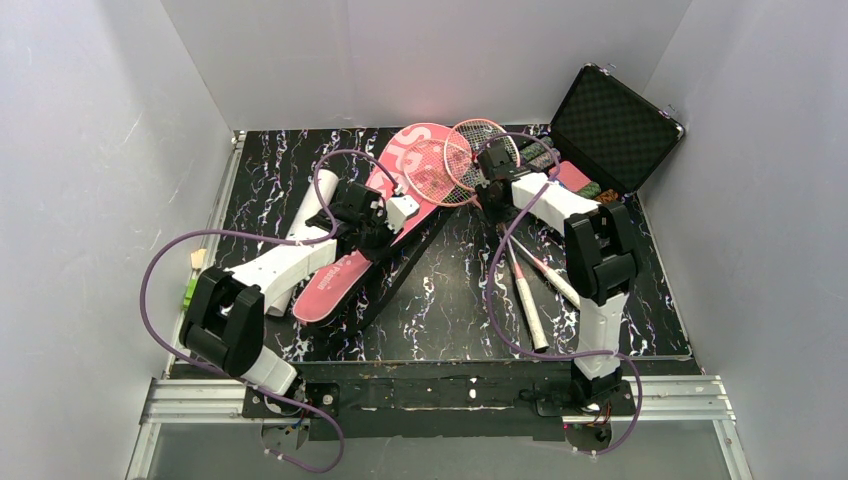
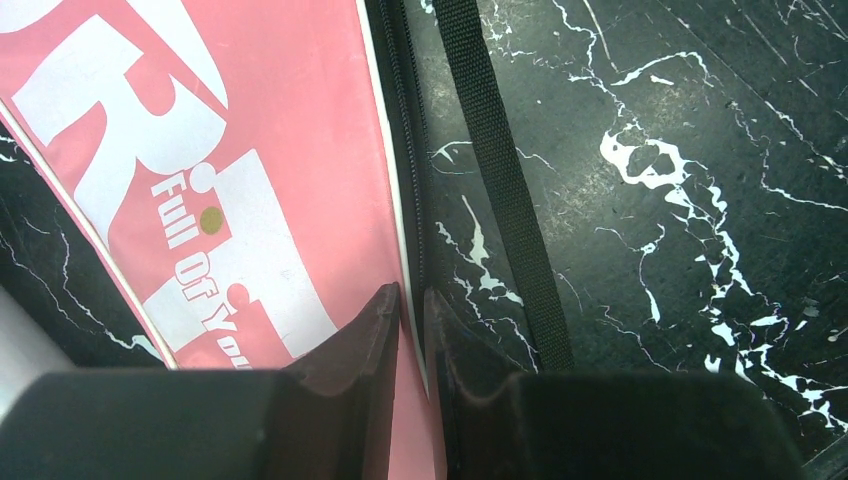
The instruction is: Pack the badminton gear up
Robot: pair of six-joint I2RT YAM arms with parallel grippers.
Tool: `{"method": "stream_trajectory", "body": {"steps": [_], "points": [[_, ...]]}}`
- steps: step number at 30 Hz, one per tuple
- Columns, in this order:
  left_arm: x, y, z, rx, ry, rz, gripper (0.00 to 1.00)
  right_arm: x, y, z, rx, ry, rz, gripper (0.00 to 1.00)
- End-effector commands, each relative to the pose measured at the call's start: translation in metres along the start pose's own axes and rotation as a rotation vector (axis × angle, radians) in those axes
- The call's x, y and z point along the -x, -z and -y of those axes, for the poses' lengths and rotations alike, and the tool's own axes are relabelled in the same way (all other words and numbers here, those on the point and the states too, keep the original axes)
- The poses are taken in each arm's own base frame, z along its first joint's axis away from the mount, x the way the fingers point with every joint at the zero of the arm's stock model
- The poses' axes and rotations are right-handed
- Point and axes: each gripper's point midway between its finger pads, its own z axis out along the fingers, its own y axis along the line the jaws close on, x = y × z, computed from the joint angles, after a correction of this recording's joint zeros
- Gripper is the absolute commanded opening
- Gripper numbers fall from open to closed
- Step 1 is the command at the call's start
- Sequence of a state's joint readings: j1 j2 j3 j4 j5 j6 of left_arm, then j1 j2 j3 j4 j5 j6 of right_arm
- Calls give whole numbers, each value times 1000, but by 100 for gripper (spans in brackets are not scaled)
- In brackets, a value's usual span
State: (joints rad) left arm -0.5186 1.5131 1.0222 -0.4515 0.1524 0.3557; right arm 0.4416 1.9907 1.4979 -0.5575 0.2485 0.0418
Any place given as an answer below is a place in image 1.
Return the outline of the pink badminton racket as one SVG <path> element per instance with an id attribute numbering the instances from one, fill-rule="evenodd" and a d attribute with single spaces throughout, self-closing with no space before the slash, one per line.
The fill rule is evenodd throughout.
<path id="1" fill-rule="evenodd" d="M 456 124 L 445 141 L 443 163 L 448 176 L 458 188 L 468 191 L 467 197 L 474 188 L 484 182 L 480 167 L 475 164 L 474 155 L 486 141 L 496 134 L 506 130 L 499 124 L 488 119 L 469 119 Z M 510 237 L 508 253 L 513 264 L 517 263 L 515 253 L 518 252 L 554 286 L 573 306 L 580 304 L 577 292 L 573 287 L 552 268 L 531 254 L 514 236 Z"/>
<path id="2" fill-rule="evenodd" d="M 401 160 L 401 170 L 406 180 L 423 199 L 436 206 L 458 207 L 472 204 L 481 210 L 476 195 L 472 193 L 467 197 L 468 191 L 458 188 L 448 176 L 443 163 L 444 147 L 445 141 L 436 139 L 421 140 L 409 147 Z M 513 279 L 529 327 L 532 348 L 535 353 L 544 353 L 549 348 L 549 343 L 520 262 L 516 258 L 517 263 L 513 264 L 509 256 L 510 237 L 505 252 L 508 254 Z"/>

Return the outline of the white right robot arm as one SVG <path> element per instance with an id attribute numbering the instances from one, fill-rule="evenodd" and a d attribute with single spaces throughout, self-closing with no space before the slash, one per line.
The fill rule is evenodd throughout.
<path id="1" fill-rule="evenodd" d="M 519 167 L 497 144 L 476 161 L 484 182 L 475 191 L 485 213 L 499 221 L 512 212 L 531 215 L 563 237 L 568 283 L 579 308 L 569 395 L 583 405 L 601 402 L 622 381 L 620 323 L 641 268 L 627 209 L 617 201 L 582 198 L 542 171 Z"/>

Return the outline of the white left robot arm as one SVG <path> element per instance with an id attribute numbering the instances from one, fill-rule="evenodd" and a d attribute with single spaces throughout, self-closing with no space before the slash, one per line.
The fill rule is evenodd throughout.
<path id="1" fill-rule="evenodd" d="M 337 260 L 359 252 L 387 254 L 420 209 L 410 195 L 353 184 L 319 210 L 300 235 L 231 269 L 210 267 L 198 280 L 179 334 L 180 343 L 222 370 L 271 393 L 287 393 L 297 370 L 264 344 L 265 316 L 284 292 Z"/>

